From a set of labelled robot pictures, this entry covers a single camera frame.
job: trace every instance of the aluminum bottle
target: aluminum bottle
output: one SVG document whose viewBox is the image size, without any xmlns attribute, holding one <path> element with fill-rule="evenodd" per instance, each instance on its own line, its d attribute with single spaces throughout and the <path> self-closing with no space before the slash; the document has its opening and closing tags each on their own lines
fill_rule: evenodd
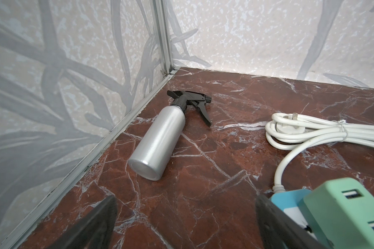
<svg viewBox="0 0 374 249">
<path fill-rule="evenodd" d="M 211 122 L 205 104 L 211 97 L 188 91 L 168 91 L 174 102 L 163 108 L 128 160 L 129 166 L 140 176 L 157 181 L 162 177 L 174 147 L 185 125 L 187 105 L 195 106 L 205 123 Z"/>
<path fill-rule="evenodd" d="M 146 179 L 159 180 L 185 122 L 184 112 L 179 106 L 163 108 L 131 155 L 129 166 Z"/>
</svg>

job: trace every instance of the red marble countertop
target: red marble countertop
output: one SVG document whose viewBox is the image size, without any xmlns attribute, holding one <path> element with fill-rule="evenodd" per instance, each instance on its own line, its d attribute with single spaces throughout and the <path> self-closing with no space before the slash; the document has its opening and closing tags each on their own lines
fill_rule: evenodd
<svg viewBox="0 0 374 249">
<path fill-rule="evenodd" d="M 160 110 L 167 90 L 212 96 L 208 128 L 189 107 L 186 125 L 159 181 L 126 162 Z M 288 151 L 269 145 L 263 125 L 274 112 L 374 124 L 374 89 L 181 68 L 21 248 L 44 248 L 108 195 L 118 217 L 110 248 L 262 248 L 255 198 L 271 196 Z M 255 123 L 253 131 L 235 125 Z M 287 190 L 352 177 L 374 195 L 374 149 L 331 143 L 309 148 L 286 168 Z"/>
</svg>

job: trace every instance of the white power cord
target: white power cord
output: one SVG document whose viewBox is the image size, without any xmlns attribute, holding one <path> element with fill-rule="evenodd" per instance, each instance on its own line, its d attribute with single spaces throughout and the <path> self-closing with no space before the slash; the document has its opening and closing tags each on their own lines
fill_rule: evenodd
<svg viewBox="0 0 374 249">
<path fill-rule="evenodd" d="M 289 162 L 305 149 L 330 142 L 349 142 L 374 147 L 374 126 L 328 121 L 302 114 L 274 113 L 266 124 L 266 138 L 277 149 L 291 151 L 280 162 L 274 175 L 274 193 L 285 192 L 281 177 Z"/>
</svg>

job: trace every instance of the bottle bottom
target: bottle bottom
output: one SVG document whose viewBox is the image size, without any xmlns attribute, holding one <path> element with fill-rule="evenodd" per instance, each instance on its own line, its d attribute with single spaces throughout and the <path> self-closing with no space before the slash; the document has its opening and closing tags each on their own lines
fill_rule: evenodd
<svg viewBox="0 0 374 249">
<path fill-rule="evenodd" d="M 161 178 L 161 176 L 158 176 L 158 174 L 152 168 L 148 167 L 148 165 L 144 164 L 143 162 L 129 160 L 128 164 L 134 172 L 145 179 L 157 181 Z"/>
</svg>

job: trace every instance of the spray trigger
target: spray trigger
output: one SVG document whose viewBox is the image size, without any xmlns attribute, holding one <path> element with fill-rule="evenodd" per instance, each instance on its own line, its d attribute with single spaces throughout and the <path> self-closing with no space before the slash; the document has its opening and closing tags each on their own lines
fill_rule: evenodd
<svg viewBox="0 0 374 249">
<path fill-rule="evenodd" d="M 191 105 L 198 110 L 207 126 L 210 127 L 212 125 L 205 108 L 205 104 L 210 103 L 212 101 L 212 97 L 199 92 L 170 90 L 168 90 L 167 95 L 174 98 L 174 101 L 171 104 L 172 106 L 179 106 L 185 112 L 187 105 Z"/>
</svg>

